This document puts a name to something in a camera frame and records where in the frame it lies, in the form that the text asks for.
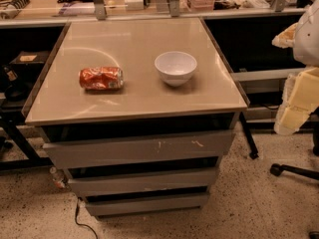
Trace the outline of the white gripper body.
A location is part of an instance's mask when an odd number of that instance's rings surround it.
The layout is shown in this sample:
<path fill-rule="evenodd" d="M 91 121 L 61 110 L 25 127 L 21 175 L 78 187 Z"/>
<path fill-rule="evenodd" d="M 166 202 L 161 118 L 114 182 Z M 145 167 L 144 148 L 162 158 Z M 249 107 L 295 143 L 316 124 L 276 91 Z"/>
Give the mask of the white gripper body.
<path fill-rule="evenodd" d="M 298 21 L 293 56 L 304 65 L 319 66 L 319 2 L 314 2 Z"/>

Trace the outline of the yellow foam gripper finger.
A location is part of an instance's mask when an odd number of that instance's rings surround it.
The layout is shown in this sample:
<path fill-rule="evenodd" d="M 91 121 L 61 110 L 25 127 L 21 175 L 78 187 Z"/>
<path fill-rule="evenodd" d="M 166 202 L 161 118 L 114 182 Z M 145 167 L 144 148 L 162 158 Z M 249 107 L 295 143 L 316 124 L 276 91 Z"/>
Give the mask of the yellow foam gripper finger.
<path fill-rule="evenodd" d="M 307 67 L 298 74 L 290 74 L 275 118 L 275 132 L 280 135 L 297 132 L 318 107 L 319 68 Z"/>
<path fill-rule="evenodd" d="M 297 24 L 294 23 L 280 34 L 276 35 L 272 40 L 272 45 L 278 48 L 286 49 L 294 46 L 294 36 Z"/>

